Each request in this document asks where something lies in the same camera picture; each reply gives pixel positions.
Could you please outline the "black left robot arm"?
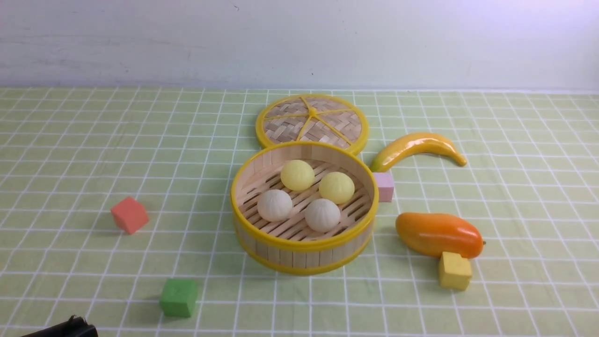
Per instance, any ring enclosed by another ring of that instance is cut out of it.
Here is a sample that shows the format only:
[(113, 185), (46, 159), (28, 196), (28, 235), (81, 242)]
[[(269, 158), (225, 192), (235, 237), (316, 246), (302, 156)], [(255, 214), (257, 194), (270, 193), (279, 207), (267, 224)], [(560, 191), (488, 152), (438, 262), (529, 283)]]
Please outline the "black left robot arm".
[(98, 331), (82, 316), (71, 316), (67, 321), (43, 330), (23, 335), (24, 337), (98, 337)]

